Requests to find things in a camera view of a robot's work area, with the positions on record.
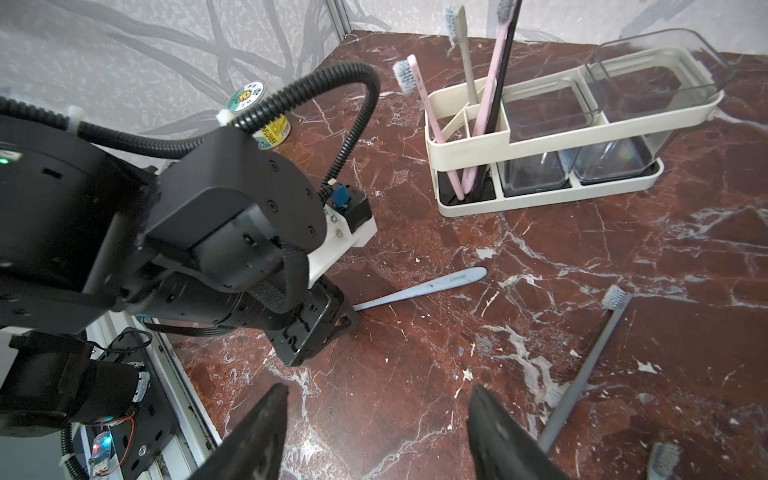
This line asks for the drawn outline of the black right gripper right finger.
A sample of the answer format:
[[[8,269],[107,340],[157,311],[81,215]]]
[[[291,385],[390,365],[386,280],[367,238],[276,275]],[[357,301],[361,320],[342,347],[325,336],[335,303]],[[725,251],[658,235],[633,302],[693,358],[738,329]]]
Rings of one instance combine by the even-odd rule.
[[[477,480],[567,478],[482,385],[472,389],[467,434]]]

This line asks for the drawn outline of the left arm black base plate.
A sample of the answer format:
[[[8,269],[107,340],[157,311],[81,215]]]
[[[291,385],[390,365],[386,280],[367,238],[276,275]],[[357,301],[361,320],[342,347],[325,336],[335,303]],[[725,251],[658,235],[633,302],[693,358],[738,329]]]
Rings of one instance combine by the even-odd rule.
[[[90,479],[149,479],[162,452],[178,430],[178,422],[159,375],[140,355],[124,359],[138,373],[143,397],[120,417],[80,428],[84,468]]]

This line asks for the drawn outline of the olive green toothbrush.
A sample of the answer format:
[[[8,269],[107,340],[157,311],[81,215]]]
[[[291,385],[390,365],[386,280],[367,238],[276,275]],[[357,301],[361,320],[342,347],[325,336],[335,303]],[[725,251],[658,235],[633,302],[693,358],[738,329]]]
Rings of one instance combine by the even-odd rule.
[[[460,51],[467,88],[468,103],[470,105],[476,105],[479,103],[479,98],[471,62],[466,11],[464,6],[448,6],[446,8],[445,18],[449,41],[452,46],[457,46]]]

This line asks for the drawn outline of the pink toothbrush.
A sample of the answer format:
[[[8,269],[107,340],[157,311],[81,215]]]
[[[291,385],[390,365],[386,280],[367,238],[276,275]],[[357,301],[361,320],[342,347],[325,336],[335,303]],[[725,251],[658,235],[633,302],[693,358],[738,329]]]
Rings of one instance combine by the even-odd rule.
[[[473,137],[479,137],[485,134],[491,116],[491,105],[494,97],[494,88],[498,83],[498,73],[501,66],[501,60],[508,37],[509,28],[513,23],[513,18],[519,1],[501,0],[497,8],[497,29],[494,50],[492,53],[486,84],[483,90],[483,97],[478,109],[478,115],[475,120]]]
[[[417,57],[413,54],[408,55],[404,60],[397,61],[393,67],[393,74],[401,93],[405,96],[418,95],[418,100],[423,107],[425,114],[425,129],[428,141],[435,144],[445,144],[446,139],[439,125],[438,117],[434,106],[429,97]],[[457,202],[466,200],[466,194],[463,191],[461,178],[456,170],[442,172],[447,177],[452,189],[452,198]]]

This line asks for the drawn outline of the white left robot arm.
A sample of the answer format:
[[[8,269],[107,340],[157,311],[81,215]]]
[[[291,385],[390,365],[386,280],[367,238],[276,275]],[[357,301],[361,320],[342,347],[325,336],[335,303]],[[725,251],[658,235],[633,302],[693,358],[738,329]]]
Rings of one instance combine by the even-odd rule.
[[[336,88],[364,103],[319,187],[257,130]],[[1,432],[42,436],[144,408],[127,362],[154,333],[264,331],[289,367],[359,318],[327,270],[376,231],[339,173],[370,121],[370,65],[312,72],[212,132],[162,140],[1,101]]]

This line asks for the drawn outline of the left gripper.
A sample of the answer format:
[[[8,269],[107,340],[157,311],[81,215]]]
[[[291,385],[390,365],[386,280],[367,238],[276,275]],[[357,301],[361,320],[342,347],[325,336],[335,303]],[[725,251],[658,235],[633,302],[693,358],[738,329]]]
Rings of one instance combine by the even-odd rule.
[[[216,129],[159,176],[125,308],[163,333],[182,322],[261,330],[299,366],[359,323],[344,293],[310,274],[327,233],[326,206],[291,161]]]

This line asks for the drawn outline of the light blue long toothbrush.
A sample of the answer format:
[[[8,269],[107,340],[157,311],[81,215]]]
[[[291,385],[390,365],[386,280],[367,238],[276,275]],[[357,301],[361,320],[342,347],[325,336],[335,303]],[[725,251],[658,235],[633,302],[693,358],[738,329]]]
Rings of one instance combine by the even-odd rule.
[[[416,286],[386,295],[354,306],[355,311],[363,311],[382,305],[429,295],[445,290],[470,285],[484,279],[488,271],[485,267],[472,267],[457,271]]]

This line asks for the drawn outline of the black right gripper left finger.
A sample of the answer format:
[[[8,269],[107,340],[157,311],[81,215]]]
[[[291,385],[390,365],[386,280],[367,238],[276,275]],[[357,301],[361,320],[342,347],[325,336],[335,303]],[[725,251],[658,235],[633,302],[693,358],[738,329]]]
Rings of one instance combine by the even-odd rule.
[[[274,384],[189,479],[278,479],[288,395],[286,385]]]

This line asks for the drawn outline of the black toothbrush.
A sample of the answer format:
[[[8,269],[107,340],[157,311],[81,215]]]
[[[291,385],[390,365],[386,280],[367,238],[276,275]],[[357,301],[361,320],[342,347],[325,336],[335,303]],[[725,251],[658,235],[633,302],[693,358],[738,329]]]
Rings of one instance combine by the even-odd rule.
[[[498,73],[498,78],[497,78],[498,83],[496,84],[496,86],[494,88],[494,97],[493,97],[492,105],[491,105],[491,116],[489,118],[488,126],[486,128],[486,131],[485,131],[484,135],[495,132],[496,131],[496,127],[497,127],[498,115],[499,115],[499,111],[500,111],[500,108],[501,108],[501,101],[502,101],[502,98],[503,98],[503,89],[504,89],[506,69],[507,69],[507,65],[508,65],[508,61],[509,61],[509,57],[510,57],[510,53],[511,53],[511,48],[512,48],[512,45],[513,45],[513,39],[514,39],[514,34],[515,34],[515,31],[516,31],[516,27],[517,27],[519,15],[520,15],[520,10],[521,10],[521,7],[522,7],[522,2],[520,0],[517,0],[517,1],[520,2],[520,5],[517,7],[517,9],[515,11],[514,18],[513,18],[513,23],[511,24],[511,26],[509,28],[509,33],[508,33],[508,37],[507,37],[507,40],[506,40],[506,43],[505,43],[503,57],[502,57],[502,60],[501,60],[501,66],[500,66],[499,73]]]

